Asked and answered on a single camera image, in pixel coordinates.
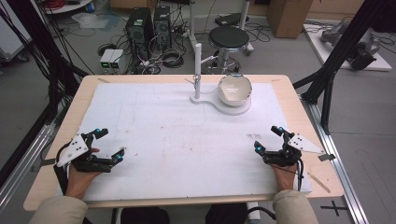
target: cable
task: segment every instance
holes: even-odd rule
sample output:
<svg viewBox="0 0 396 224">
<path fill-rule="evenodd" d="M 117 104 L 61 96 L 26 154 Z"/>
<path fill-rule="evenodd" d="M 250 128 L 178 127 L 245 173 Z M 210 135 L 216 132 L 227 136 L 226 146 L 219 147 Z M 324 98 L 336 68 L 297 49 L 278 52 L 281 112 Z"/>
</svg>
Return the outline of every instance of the cable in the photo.
<svg viewBox="0 0 396 224">
<path fill-rule="evenodd" d="M 248 219 L 248 215 L 250 213 L 252 213 L 254 211 L 258 211 L 258 210 L 263 211 L 264 213 L 266 213 L 272 220 L 276 220 L 276 215 L 273 212 L 271 212 L 270 210 L 268 210 L 266 208 L 260 207 L 260 206 L 256 206 L 256 207 L 252 207 L 252 208 L 248 209 L 245 219 Z"/>
<path fill-rule="evenodd" d="M 206 18 L 204 33 L 206 32 L 207 22 L 209 21 L 210 13 L 212 12 L 213 6 L 216 4 L 216 1 L 217 1 L 217 0 L 213 1 L 212 7 L 209 9 L 209 13 L 208 13 L 207 18 Z"/>
<path fill-rule="evenodd" d="M 75 31 L 77 31 L 77 30 L 81 30 L 81 29 L 78 28 L 78 29 L 76 29 L 76 30 L 74 30 L 74 31 L 70 31 L 69 34 L 70 34 L 70 35 L 82 36 L 82 37 L 90 37 L 90 36 L 96 35 L 96 30 L 95 30 L 95 29 L 84 29 L 84 30 L 91 30 L 91 31 L 93 31 L 93 34 L 91 34 L 91 35 L 78 35 L 78 34 L 73 33 L 73 32 L 75 32 Z"/>
<path fill-rule="evenodd" d="M 43 148 L 41 148 L 41 151 L 40 151 L 40 160 L 42 160 L 42 161 L 45 160 L 45 158 L 43 158 L 43 156 L 44 156 L 44 151 L 45 151 L 45 149 L 53 142 L 54 139 L 55 139 L 55 138 L 52 138 L 45 146 L 43 146 Z"/>
<path fill-rule="evenodd" d="M 56 153 L 56 158 L 55 158 L 55 162 L 56 162 L 56 163 L 58 163 L 59 157 L 61 157 L 61 152 L 62 152 L 65 148 L 67 148 L 67 147 L 70 145 L 71 142 L 72 142 L 72 141 L 70 141 L 70 142 L 64 144 L 64 145 L 58 150 L 58 153 Z"/>
<path fill-rule="evenodd" d="M 64 6 L 64 0 L 46 0 L 41 5 L 43 8 L 57 10 Z"/>
<path fill-rule="evenodd" d="M 297 165 L 297 171 L 298 171 L 298 175 L 297 175 L 297 179 L 298 179 L 298 184 L 297 184 L 297 188 L 298 191 L 301 190 L 301 185 L 303 183 L 303 172 L 304 172 L 304 163 L 301 160 L 301 158 L 298 159 L 299 164 Z"/>
<path fill-rule="evenodd" d="M 169 58 L 175 58 L 171 61 L 166 61 Z M 163 55 L 163 66 L 169 68 L 179 68 L 183 65 L 184 60 L 179 53 L 167 53 Z"/>
<path fill-rule="evenodd" d="M 379 44 L 379 45 L 380 45 L 382 48 L 387 49 L 388 51 L 390 51 L 390 52 L 396 54 L 396 51 L 393 51 L 393 50 L 391 50 L 391 49 L 388 49 L 387 47 L 385 47 L 385 46 L 382 45 L 382 44 Z"/>
<path fill-rule="evenodd" d="M 310 20 L 306 20 L 305 24 L 315 25 L 318 27 L 306 27 L 302 30 L 302 33 L 318 33 L 319 31 L 330 30 L 334 27 L 333 24 Z"/>
</svg>

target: computer tower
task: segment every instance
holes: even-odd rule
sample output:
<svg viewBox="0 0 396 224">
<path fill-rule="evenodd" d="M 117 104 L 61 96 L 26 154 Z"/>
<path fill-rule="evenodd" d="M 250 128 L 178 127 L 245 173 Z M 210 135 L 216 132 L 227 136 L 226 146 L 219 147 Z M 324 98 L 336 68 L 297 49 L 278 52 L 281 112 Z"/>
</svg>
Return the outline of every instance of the computer tower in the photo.
<svg viewBox="0 0 396 224">
<path fill-rule="evenodd" d="M 172 48 L 170 7 L 159 6 L 154 12 L 154 33 L 157 36 L 157 49 Z"/>
<path fill-rule="evenodd" d="M 154 50 L 154 30 L 151 12 L 148 7 L 135 7 L 125 25 L 128 40 L 134 57 L 142 60 L 151 58 Z"/>
</svg>

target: wooden table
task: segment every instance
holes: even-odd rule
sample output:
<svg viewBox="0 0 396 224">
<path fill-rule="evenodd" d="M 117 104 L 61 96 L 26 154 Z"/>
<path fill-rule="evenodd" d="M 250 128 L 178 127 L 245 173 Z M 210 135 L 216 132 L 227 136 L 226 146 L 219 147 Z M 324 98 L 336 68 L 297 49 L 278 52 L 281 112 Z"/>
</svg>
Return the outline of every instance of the wooden table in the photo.
<svg viewBox="0 0 396 224">
<path fill-rule="evenodd" d="M 218 83 L 222 76 L 203 76 L 203 83 Z M 291 132 L 300 133 L 321 147 L 318 136 L 306 115 L 304 108 L 291 85 L 288 77 L 281 75 L 246 75 L 252 83 L 270 83 L 275 91 L 276 98 L 282 108 L 286 122 Z M 85 112 L 91 103 L 96 86 L 99 83 L 185 83 L 185 78 L 191 80 L 192 75 L 164 75 L 164 76 L 89 76 L 85 77 L 78 89 L 76 97 L 71 104 L 64 122 L 56 135 L 47 155 L 47 159 L 55 158 L 60 147 L 70 141 L 78 132 Z M 312 192 L 308 198 L 338 197 L 343 195 L 342 185 L 336 176 L 329 161 L 320 161 L 318 154 L 304 152 L 304 168 L 310 174 Z M 42 167 L 37 175 L 25 202 L 24 209 L 36 210 L 40 203 L 55 195 L 58 182 L 52 166 Z M 89 207 L 126 207 L 169 204 L 198 204 L 198 203 L 231 203 L 231 202 L 257 202 L 272 200 L 269 195 L 248 195 L 234 197 L 211 198 L 184 198 L 184 199 L 158 199 L 136 201 L 111 201 L 89 203 Z"/>
</svg>

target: black cable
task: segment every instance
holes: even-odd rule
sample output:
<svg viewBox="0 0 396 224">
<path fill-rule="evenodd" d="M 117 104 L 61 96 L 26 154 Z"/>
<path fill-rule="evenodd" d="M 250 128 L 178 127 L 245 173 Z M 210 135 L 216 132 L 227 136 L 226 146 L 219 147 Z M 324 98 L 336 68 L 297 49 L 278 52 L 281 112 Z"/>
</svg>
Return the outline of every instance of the black cable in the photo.
<svg viewBox="0 0 396 224">
<path fill-rule="evenodd" d="M 12 22 L 12 19 L 11 19 L 11 17 L 9 16 L 8 11 L 6 10 L 6 7 L 4 6 L 3 2 L 0 1 L 0 4 L 1 4 L 1 6 L 3 7 L 3 10 L 4 10 L 5 13 L 6 13 L 6 19 L 7 19 L 8 21 L 10 21 L 12 25 L 14 25 L 14 23 Z"/>
<path fill-rule="evenodd" d="M 178 48 L 181 49 L 181 51 L 182 51 L 181 56 L 183 56 L 186 53 L 186 51 L 187 51 L 187 48 L 184 46 L 184 37 L 183 37 L 183 35 L 173 34 L 173 38 L 174 38 L 175 43 L 177 44 Z"/>
<path fill-rule="evenodd" d="M 393 51 L 393 50 L 391 50 L 391 49 L 388 49 L 387 47 L 385 47 L 385 46 L 382 45 L 382 44 L 379 44 L 379 45 L 380 45 L 382 48 L 387 49 L 387 50 L 389 50 L 390 52 L 396 54 L 396 51 Z"/>
<path fill-rule="evenodd" d="M 182 12 L 181 12 L 181 8 L 182 8 L 182 7 L 180 6 L 180 4 L 177 4 L 177 9 L 174 10 L 173 12 L 171 12 L 171 13 L 169 14 L 169 16 L 170 16 L 170 15 L 172 15 L 174 12 L 178 11 L 177 17 L 174 19 L 174 22 L 172 23 L 171 27 L 175 27 L 175 24 L 177 23 L 178 18 L 179 18 L 180 16 L 182 17 L 182 15 L 183 15 Z"/>
<path fill-rule="evenodd" d="M 206 18 L 206 22 L 205 22 L 205 28 L 204 28 L 204 33 L 206 32 L 207 22 L 209 21 L 210 13 L 212 12 L 213 6 L 216 4 L 216 1 L 217 1 L 217 0 L 213 1 L 212 7 L 210 7 L 209 13 L 207 14 L 207 18 Z"/>
<path fill-rule="evenodd" d="M 286 171 L 286 172 L 289 172 L 289 173 L 292 173 L 292 174 L 296 175 L 296 173 L 294 173 L 294 172 L 292 172 L 290 170 L 287 170 L 287 169 L 280 168 L 279 166 L 274 166 L 272 164 L 270 164 L 270 166 L 273 167 L 273 168 L 276 168 L 276 169 L 279 169 L 279 170 L 282 170 L 282 171 Z"/>
<path fill-rule="evenodd" d="M 300 190 L 301 190 L 301 185 L 302 185 L 302 183 L 303 183 L 303 178 L 304 178 L 304 176 L 303 176 L 303 173 L 304 173 L 304 163 L 303 163 L 303 161 L 301 160 L 301 158 L 299 158 L 298 161 L 299 161 L 300 165 L 298 165 L 299 172 L 298 172 L 298 176 L 297 176 L 297 179 L 298 179 L 297 188 L 298 188 L 298 191 L 300 191 Z"/>
<path fill-rule="evenodd" d="M 43 148 L 41 148 L 41 151 L 40 151 L 40 160 L 42 160 L 42 161 L 45 160 L 45 158 L 43 158 L 44 151 L 45 151 L 45 149 L 53 142 L 54 139 L 55 139 L 55 138 L 52 138 L 45 146 L 43 146 Z"/>
<path fill-rule="evenodd" d="M 178 53 L 166 53 L 163 55 L 163 66 L 169 68 L 179 68 L 184 64 L 184 59 Z"/>
<path fill-rule="evenodd" d="M 318 21 L 310 21 L 310 20 L 306 20 L 305 24 L 315 25 L 318 27 L 306 27 L 305 29 L 302 30 L 302 33 L 318 33 L 319 31 L 330 30 L 334 27 L 334 24 L 323 23 Z"/>
<path fill-rule="evenodd" d="M 268 26 L 260 25 L 257 22 L 249 22 L 245 25 L 248 28 L 252 29 L 245 29 L 245 32 L 248 34 L 251 34 L 255 37 L 255 39 L 250 39 L 250 42 L 254 42 L 256 40 L 261 41 L 262 43 L 270 42 L 271 37 L 267 34 L 265 34 L 263 31 L 271 31 L 271 29 Z M 260 35 L 264 35 L 266 39 L 261 39 Z"/>
<path fill-rule="evenodd" d="M 61 152 L 62 152 L 65 148 L 67 148 L 67 147 L 70 145 L 71 142 L 72 142 L 72 141 L 70 141 L 70 142 L 64 144 L 61 148 L 59 148 L 58 153 L 56 153 L 55 163 L 58 163 L 59 157 L 61 157 Z"/>
<path fill-rule="evenodd" d="M 69 41 L 67 41 L 66 38 L 65 38 L 64 40 L 65 40 L 66 43 L 69 45 L 70 49 L 72 49 L 73 52 L 75 52 L 75 54 L 79 57 L 79 59 L 81 60 L 81 62 L 88 68 L 88 70 L 89 70 L 92 74 L 95 74 L 95 73 L 91 70 L 91 68 L 90 68 L 87 64 L 85 64 L 84 60 L 82 60 L 82 58 L 79 56 L 79 54 L 74 50 L 74 48 L 73 48 L 72 45 L 69 43 Z"/>
<path fill-rule="evenodd" d="M 77 35 L 77 36 L 82 36 L 82 37 L 90 37 L 90 36 L 96 35 L 96 30 L 95 30 L 95 29 L 85 29 L 85 30 L 92 30 L 92 31 L 93 31 L 93 34 L 91 34 L 91 35 L 78 35 L 78 34 L 73 33 L 73 32 L 75 32 L 75 31 L 77 31 L 77 30 L 81 30 L 81 29 L 78 28 L 78 29 L 76 29 L 76 30 L 74 30 L 74 31 L 69 31 L 68 33 L 69 33 L 70 35 Z"/>
<path fill-rule="evenodd" d="M 258 211 L 258 210 L 263 211 L 264 213 L 266 213 L 272 220 L 276 220 L 276 215 L 275 215 L 275 213 L 271 212 L 270 210 L 268 210 L 268 209 L 266 209 L 266 208 L 260 207 L 260 206 L 252 207 L 252 208 L 248 209 L 248 210 L 247 210 L 247 215 L 246 215 L 246 218 L 245 218 L 245 219 L 248 218 L 248 215 L 249 215 L 250 213 L 252 213 L 252 212 L 254 212 L 254 211 Z"/>
<path fill-rule="evenodd" d="M 180 11 L 186 4 L 177 4 L 177 9 L 173 10 L 171 13 L 169 13 L 169 16 L 174 14 L 176 11 Z"/>
</svg>

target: white rod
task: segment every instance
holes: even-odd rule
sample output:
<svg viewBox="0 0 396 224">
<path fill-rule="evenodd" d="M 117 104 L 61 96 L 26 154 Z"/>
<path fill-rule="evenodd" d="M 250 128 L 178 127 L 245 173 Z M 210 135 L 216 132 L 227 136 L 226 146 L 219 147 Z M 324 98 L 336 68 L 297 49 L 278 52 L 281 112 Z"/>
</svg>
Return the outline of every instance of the white rod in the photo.
<svg viewBox="0 0 396 224">
<path fill-rule="evenodd" d="M 201 57 L 202 57 L 202 44 L 198 43 L 195 45 L 195 76 L 194 76 L 194 87 L 195 87 L 195 98 L 200 97 L 201 87 Z"/>
<path fill-rule="evenodd" d="M 248 16 L 249 4 L 250 4 L 250 0 L 244 0 L 244 5 L 242 5 L 241 21 L 239 22 L 239 28 L 241 30 L 245 30 L 245 22 Z"/>
<path fill-rule="evenodd" d="M 247 203 L 247 209 L 259 206 L 258 202 Z M 247 215 L 248 224 L 260 224 L 261 221 L 260 211 L 254 211 Z"/>
<path fill-rule="evenodd" d="M 190 0 L 190 36 L 194 36 L 194 19 L 195 19 L 195 0 Z"/>
<path fill-rule="evenodd" d="M 213 60 L 215 58 L 216 58 L 215 56 L 210 56 L 208 58 L 205 58 L 205 59 L 201 60 L 201 63 L 206 63 L 207 61 Z"/>
</svg>

